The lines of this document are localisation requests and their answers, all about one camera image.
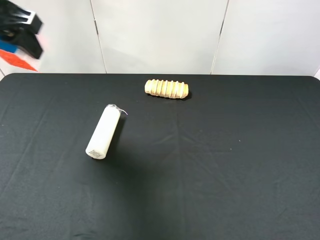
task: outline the white candle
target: white candle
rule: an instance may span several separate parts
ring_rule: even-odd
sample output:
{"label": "white candle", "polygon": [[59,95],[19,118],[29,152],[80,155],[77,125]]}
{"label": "white candle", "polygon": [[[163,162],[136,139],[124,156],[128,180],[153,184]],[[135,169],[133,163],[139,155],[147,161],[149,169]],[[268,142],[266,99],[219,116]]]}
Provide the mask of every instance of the white candle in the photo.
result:
{"label": "white candle", "polygon": [[121,111],[114,104],[106,106],[85,150],[90,157],[94,159],[106,157]]}

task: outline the black tablecloth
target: black tablecloth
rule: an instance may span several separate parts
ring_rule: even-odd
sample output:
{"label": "black tablecloth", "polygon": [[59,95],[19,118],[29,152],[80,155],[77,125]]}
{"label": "black tablecloth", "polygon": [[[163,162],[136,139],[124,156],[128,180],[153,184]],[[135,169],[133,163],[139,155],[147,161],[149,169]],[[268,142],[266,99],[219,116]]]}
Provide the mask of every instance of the black tablecloth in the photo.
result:
{"label": "black tablecloth", "polygon": [[[191,96],[144,93],[184,81]],[[85,149],[107,104],[104,160]],[[316,240],[320,81],[12,74],[0,82],[1,240]]]}

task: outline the grooved wooden roller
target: grooved wooden roller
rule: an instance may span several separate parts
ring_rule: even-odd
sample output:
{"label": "grooved wooden roller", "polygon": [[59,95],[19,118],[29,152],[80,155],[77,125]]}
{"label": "grooved wooden roller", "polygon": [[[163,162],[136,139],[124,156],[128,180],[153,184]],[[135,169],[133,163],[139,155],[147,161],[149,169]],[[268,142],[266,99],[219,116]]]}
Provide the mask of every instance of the grooved wooden roller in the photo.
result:
{"label": "grooved wooden roller", "polygon": [[188,84],[168,80],[148,80],[144,86],[146,94],[170,99],[183,99],[188,96]]}

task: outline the white cylinder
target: white cylinder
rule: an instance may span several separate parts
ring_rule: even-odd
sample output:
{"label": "white cylinder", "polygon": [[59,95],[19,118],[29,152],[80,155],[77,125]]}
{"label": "white cylinder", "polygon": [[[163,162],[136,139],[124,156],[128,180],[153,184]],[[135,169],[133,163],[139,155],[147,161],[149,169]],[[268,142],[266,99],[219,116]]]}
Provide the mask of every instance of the white cylinder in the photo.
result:
{"label": "white cylinder", "polygon": [[85,150],[90,157],[94,159],[104,159],[106,157],[121,111],[114,104],[106,106]]}

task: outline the black table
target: black table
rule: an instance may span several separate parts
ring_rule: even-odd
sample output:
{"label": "black table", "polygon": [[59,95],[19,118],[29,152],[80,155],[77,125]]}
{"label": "black table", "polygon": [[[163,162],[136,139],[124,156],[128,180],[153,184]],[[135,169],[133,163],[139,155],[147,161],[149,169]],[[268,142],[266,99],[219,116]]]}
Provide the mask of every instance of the black table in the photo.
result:
{"label": "black table", "polygon": [[[144,93],[184,81],[191,97]],[[107,104],[104,160],[85,149]],[[320,81],[11,74],[0,82],[1,240],[316,240]]]}

